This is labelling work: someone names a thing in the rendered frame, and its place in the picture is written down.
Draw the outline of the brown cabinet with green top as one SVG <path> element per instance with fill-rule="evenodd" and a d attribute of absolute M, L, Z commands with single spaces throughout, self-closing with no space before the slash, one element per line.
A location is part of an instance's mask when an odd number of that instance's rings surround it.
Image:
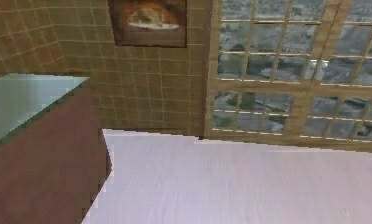
<path fill-rule="evenodd" d="M 81 224 L 110 170 L 88 77 L 0 78 L 0 224 Z"/>

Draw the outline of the wooden lattice window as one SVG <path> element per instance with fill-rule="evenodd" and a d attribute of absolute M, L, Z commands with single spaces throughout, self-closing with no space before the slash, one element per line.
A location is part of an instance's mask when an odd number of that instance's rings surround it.
<path fill-rule="evenodd" d="M 372 0 L 212 0 L 204 137 L 372 152 Z"/>

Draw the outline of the brown framed food picture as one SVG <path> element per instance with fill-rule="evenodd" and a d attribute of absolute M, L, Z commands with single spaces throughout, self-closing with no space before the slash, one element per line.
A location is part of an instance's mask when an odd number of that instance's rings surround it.
<path fill-rule="evenodd" d="M 187 0 L 108 0 L 117 46 L 187 47 Z"/>

